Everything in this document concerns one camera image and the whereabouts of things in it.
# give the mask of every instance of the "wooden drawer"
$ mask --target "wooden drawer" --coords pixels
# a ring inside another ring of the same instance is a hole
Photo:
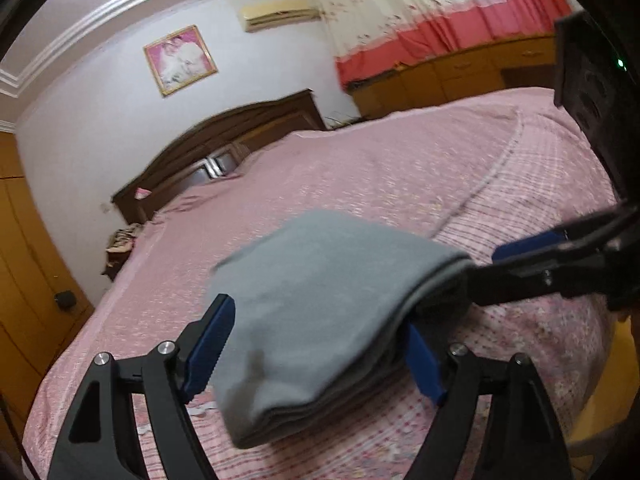
[[[504,88],[504,82],[497,70],[473,74],[467,77],[449,79],[442,82],[447,99],[455,101],[465,97],[487,94]]]
[[[389,115],[391,112],[408,110],[411,103],[404,91],[399,74],[393,74],[371,85],[374,95],[380,103],[376,117]]]
[[[533,65],[503,68],[500,70],[500,75],[506,88],[540,86],[553,89],[556,82],[556,66]]]
[[[556,63],[554,38],[511,41],[490,47],[488,53],[497,68]]]
[[[485,49],[436,59],[433,67],[442,81],[486,72],[493,68]]]
[[[0,132],[0,178],[24,176],[14,134]]]
[[[353,97],[361,116],[366,119],[379,117],[377,113],[382,107],[380,106],[380,102],[376,97],[376,93],[374,92],[372,85],[356,88],[351,93],[351,97]]]
[[[400,81],[413,108],[426,108],[447,102],[431,63],[422,63],[400,73]]]

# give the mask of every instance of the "floral curtain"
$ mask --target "floral curtain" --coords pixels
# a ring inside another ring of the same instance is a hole
[[[343,86],[475,44],[554,30],[567,0],[317,0]]]

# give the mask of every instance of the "wooden dresser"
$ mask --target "wooden dresser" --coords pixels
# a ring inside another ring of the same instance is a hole
[[[54,296],[71,291],[63,310]],[[15,137],[0,132],[0,391],[20,434],[40,381],[93,313],[34,206]],[[19,455],[4,419],[0,445]]]
[[[553,35],[489,43],[439,56],[367,81],[350,92],[361,115],[425,108],[509,88],[506,74],[556,62]]]

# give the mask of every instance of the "pink bedspread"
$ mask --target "pink bedspread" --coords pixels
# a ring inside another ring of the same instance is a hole
[[[146,225],[112,289],[42,382],[27,452],[44,477],[94,354],[139,355],[175,338],[202,314],[216,262],[306,209],[340,209],[433,235],[487,262],[498,244],[612,202],[604,170],[546,89],[498,92],[335,133],[291,134],[253,155],[237,176],[191,188]],[[480,355],[529,353],[568,431],[606,360],[610,319],[598,298],[549,296],[472,307],[455,339]],[[364,400],[321,428],[251,450],[232,447],[212,391],[189,409],[221,479],[400,479],[434,409],[406,372]],[[470,477],[487,413],[481,402],[459,478]],[[164,478],[140,398],[136,417],[150,476]]]

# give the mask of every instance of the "air conditioner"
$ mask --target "air conditioner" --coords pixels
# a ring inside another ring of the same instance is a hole
[[[276,0],[244,7],[240,17],[244,30],[253,32],[261,28],[315,20],[320,17],[320,12],[309,0]]]

